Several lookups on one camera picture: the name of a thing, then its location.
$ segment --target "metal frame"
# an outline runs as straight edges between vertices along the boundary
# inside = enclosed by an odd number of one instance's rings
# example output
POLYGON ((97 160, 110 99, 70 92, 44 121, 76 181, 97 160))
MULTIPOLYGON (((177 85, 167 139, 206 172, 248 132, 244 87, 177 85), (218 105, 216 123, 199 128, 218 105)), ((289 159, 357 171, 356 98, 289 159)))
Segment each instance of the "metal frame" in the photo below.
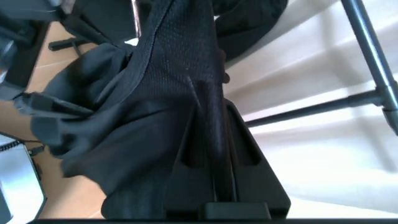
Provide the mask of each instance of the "metal frame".
POLYGON ((246 122, 249 128, 303 116, 374 104, 381 106, 389 126, 398 135, 398 84, 392 76, 362 0, 341 0, 358 44, 371 71, 376 89, 347 98, 246 122))

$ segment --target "brown floor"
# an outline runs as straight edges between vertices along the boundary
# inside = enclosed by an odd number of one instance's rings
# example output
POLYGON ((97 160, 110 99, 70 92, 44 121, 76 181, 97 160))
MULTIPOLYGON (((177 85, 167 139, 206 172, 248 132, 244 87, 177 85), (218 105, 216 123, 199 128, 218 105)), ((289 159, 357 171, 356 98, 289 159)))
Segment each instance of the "brown floor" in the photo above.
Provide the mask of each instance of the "brown floor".
MULTIPOLYGON (((47 48, 49 42, 69 37, 71 35, 59 23, 51 25, 28 91, 42 91, 60 70, 77 58, 72 48, 58 52, 51 52, 47 48)), ((80 50, 86 52, 94 46, 86 44, 80 50)), ((21 139, 34 139, 29 120, 29 117, 18 115, 12 103, 0 101, 0 132, 21 139)), ((102 217, 100 208, 105 196, 94 182, 84 177, 62 178, 59 160, 53 158, 47 150, 34 159, 42 170, 42 185, 48 198, 40 218, 102 217)))

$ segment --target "white wall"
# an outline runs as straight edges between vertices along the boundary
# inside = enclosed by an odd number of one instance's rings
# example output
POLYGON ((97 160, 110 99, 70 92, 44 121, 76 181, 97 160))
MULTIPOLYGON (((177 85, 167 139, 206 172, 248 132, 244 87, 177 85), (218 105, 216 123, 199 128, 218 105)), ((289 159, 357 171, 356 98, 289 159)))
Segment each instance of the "white wall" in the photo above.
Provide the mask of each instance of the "white wall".
MULTIPOLYGON (((398 1, 364 0, 393 73, 398 1)), ((245 120, 374 88, 339 1, 290 0, 275 28, 227 64, 245 120)), ((251 129, 292 197, 398 213, 398 137, 375 106, 251 129)))

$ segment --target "white curtain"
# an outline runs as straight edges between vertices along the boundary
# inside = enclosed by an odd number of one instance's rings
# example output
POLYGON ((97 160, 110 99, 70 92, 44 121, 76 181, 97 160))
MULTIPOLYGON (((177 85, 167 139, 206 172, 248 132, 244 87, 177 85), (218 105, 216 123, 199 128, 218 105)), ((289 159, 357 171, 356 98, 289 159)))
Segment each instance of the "white curtain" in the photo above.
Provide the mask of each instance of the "white curtain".
MULTIPOLYGON (((398 1, 364 4, 396 75, 398 1)), ((227 68, 225 95, 246 121, 374 88, 339 1, 290 0, 279 23, 227 68)), ((380 108, 349 108, 251 131, 291 197, 398 213, 398 137, 380 108)))

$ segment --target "black garment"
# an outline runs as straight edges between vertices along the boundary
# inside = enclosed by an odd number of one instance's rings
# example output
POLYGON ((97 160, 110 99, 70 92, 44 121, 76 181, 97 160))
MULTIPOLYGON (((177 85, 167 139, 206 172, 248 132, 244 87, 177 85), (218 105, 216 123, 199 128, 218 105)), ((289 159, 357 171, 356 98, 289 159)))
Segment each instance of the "black garment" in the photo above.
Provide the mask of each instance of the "black garment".
MULTIPOLYGON (((226 61, 241 55, 276 24, 288 0, 212 0, 218 47, 226 61)), ((143 32, 155 0, 138 0, 143 32)), ((84 16, 108 38, 120 44, 136 36, 131 0, 76 0, 75 14, 84 16)))
POLYGON ((65 177, 85 175, 107 195, 105 218, 162 218, 167 179, 187 116, 192 144, 226 151, 224 55, 210 1, 154 4, 139 45, 103 44, 61 71, 44 93, 95 111, 79 119, 33 117, 32 132, 65 177))

